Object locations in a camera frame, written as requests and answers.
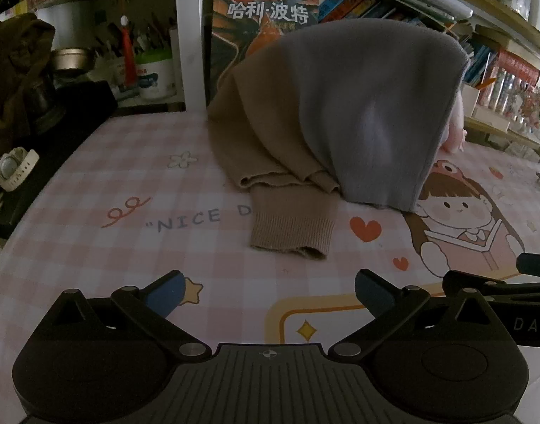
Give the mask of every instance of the small heart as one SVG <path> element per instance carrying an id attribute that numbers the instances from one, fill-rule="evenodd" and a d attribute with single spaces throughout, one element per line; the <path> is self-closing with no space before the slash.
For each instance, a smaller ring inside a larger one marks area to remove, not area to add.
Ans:
<path id="1" fill-rule="evenodd" d="M 497 178 L 498 180 L 501 180 L 502 178 L 504 178 L 504 176 L 498 169 L 494 169 L 493 167 L 489 167 L 489 169 L 492 175 L 494 175 L 494 177 Z"/>
<path id="2" fill-rule="evenodd" d="M 362 218 L 359 216 L 354 216 L 350 219 L 350 229 L 353 230 L 353 233 L 363 242 L 372 242 L 382 233 L 382 226 L 372 220 L 366 224 Z"/>
<path id="3" fill-rule="evenodd" d="M 394 266 L 400 271 L 407 271 L 407 267 L 410 265 L 409 261 L 407 261 L 407 258 L 405 257 L 394 258 L 392 262 L 394 263 Z"/>

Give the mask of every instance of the cartoon girl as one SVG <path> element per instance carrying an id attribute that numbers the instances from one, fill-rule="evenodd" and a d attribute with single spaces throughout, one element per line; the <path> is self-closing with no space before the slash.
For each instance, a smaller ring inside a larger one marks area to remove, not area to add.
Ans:
<path id="1" fill-rule="evenodd" d="M 413 248 L 438 277 L 453 269 L 491 276 L 515 268 L 524 251 L 519 235 L 488 193 L 447 160 L 438 160 L 415 213 L 404 213 Z"/>

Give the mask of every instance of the cartoon eye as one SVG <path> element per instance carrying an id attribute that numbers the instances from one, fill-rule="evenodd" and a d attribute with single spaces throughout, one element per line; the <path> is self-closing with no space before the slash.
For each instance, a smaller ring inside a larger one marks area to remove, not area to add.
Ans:
<path id="1" fill-rule="evenodd" d="M 457 168 L 449 162 L 444 162 L 441 167 L 450 173 L 458 173 Z"/>

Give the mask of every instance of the tablecloth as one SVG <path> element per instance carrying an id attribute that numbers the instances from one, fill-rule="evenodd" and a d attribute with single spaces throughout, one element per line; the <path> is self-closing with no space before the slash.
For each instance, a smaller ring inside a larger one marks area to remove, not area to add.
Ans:
<path id="1" fill-rule="evenodd" d="M 212 348 L 327 350 L 371 320 L 354 296 L 361 268 L 441 294 L 448 268 L 528 280 L 515 257 L 540 253 L 540 166 L 469 143 L 439 153 L 415 215 L 342 202 L 326 260 L 251 249 L 250 198 L 217 165 L 205 121 L 190 112 L 107 121 L 28 210 L 0 256 L 0 424 L 24 416 L 11 368 L 66 288 L 105 297 L 178 269 L 186 293 L 168 319 Z"/>

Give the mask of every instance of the cartoon girl's face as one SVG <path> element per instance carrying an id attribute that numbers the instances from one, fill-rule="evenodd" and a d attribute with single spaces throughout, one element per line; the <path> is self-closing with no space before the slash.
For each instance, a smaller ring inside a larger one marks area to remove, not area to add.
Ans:
<path id="1" fill-rule="evenodd" d="M 428 196 L 419 199 L 417 214 L 451 228 L 475 229 L 492 220 L 492 204 L 484 197 Z"/>

